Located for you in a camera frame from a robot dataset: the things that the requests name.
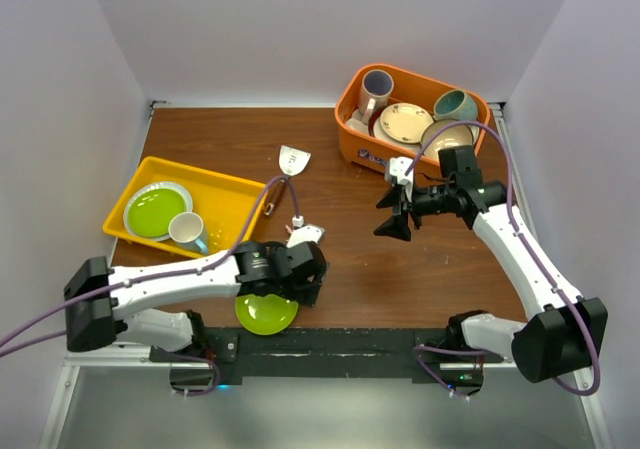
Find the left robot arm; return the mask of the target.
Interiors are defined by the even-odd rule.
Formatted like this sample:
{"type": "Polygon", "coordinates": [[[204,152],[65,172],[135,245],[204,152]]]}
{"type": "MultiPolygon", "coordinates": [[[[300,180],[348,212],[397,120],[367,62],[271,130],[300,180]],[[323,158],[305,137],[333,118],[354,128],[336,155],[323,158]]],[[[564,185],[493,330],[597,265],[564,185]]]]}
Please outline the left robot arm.
{"type": "Polygon", "coordinates": [[[207,337],[198,318],[165,305],[201,298],[275,295],[315,305],[328,270],[319,245],[243,242],[214,255],[148,267],[109,267],[87,259],[64,289],[66,346],[80,353],[136,342],[200,359],[207,337]]]}

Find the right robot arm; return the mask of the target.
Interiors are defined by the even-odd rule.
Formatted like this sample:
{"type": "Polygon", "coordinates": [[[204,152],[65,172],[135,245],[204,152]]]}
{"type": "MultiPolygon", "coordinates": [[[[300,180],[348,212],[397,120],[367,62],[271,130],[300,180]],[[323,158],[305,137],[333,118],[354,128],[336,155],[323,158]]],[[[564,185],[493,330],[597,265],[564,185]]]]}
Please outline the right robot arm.
{"type": "Polygon", "coordinates": [[[560,274],[526,227],[507,187],[484,181],[470,146],[444,149],[439,160],[443,181],[428,187],[415,183],[411,159],[389,160],[385,179],[391,187],[377,205],[392,215],[375,235],[408,241],[424,216],[461,218],[494,255],[527,317],[519,323],[484,310],[453,316],[442,353],[459,362],[479,352],[501,355],[532,383],[584,368],[598,376],[608,319],[603,302],[585,298],[560,274]]]}

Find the cream bowl with dark rim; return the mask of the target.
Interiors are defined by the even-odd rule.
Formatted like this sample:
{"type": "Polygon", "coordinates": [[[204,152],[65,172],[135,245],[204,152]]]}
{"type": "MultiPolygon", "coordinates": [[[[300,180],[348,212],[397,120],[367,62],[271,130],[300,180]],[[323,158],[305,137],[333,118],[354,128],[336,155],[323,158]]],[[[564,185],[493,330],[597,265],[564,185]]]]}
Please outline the cream bowl with dark rim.
{"type": "MultiPolygon", "coordinates": [[[[442,127],[452,123],[454,123],[453,119],[443,119],[433,122],[423,133],[421,144],[428,142],[442,127]]],[[[438,152],[441,149],[460,145],[473,146],[476,141],[476,136],[477,131],[473,127],[463,124],[455,125],[437,136],[432,143],[426,147],[423,156],[438,162],[438,152]]]]}

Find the small lime green plate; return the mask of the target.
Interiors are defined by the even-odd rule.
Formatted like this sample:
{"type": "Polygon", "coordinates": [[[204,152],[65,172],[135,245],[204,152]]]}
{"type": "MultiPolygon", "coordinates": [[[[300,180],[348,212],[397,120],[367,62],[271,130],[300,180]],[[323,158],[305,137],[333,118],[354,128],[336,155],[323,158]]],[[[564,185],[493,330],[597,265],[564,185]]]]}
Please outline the small lime green plate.
{"type": "Polygon", "coordinates": [[[294,321],[299,304],[279,296],[245,295],[235,299],[240,325],[255,335],[271,336],[284,331],[294,321]]]}

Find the white divided plate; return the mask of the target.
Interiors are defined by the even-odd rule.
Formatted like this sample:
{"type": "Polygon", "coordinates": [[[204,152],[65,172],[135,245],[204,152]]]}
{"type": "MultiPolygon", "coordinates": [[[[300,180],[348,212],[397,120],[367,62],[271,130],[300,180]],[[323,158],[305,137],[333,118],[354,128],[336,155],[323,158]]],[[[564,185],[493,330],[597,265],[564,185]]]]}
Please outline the white divided plate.
{"type": "Polygon", "coordinates": [[[354,131],[373,137],[374,133],[370,128],[371,116],[371,112],[362,113],[360,110],[356,109],[351,114],[351,117],[346,121],[346,126],[354,131]]]}

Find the cream plate with maroon rim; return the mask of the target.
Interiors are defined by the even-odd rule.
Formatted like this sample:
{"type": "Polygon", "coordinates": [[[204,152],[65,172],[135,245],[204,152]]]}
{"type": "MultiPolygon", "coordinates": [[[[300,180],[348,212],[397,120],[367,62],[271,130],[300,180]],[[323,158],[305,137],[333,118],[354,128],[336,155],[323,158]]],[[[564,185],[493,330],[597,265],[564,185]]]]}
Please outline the cream plate with maroon rim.
{"type": "Polygon", "coordinates": [[[398,147],[416,151],[428,124],[416,118],[378,118],[373,126],[374,136],[398,147]]]}

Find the lavender mug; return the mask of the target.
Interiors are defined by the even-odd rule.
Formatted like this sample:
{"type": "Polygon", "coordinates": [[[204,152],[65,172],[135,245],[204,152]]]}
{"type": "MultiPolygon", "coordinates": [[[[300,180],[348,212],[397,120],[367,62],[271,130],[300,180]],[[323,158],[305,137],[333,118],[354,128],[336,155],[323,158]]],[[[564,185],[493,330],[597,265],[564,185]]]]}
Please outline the lavender mug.
{"type": "Polygon", "coordinates": [[[394,89],[394,79],[381,69],[368,71],[361,82],[358,99],[360,121],[368,124],[374,112],[387,105],[394,89]]]}

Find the green ceramic mug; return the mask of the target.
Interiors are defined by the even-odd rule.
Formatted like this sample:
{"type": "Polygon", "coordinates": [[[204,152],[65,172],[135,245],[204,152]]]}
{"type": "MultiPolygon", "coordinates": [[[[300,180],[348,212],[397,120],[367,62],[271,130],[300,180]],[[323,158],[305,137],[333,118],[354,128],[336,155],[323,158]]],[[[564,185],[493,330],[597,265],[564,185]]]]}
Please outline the green ceramic mug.
{"type": "Polygon", "coordinates": [[[463,90],[450,90],[441,95],[433,106],[433,118],[439,120],[475,121],[478,107],[472,96],[463,90]]]}

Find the small cream floral plate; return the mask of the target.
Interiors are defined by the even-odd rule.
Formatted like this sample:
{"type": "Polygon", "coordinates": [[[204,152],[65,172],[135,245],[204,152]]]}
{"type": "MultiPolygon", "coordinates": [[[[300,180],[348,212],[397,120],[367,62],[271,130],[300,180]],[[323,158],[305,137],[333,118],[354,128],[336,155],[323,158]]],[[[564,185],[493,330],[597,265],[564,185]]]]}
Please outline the small cream floral plate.
{"type": "Polygon", "coordinates": [[[434,123],[424,108],[410,103],[395,103],[386,107],[379,116],[386,136],[403,144],[417,144],[425,131],[434,123]]]}

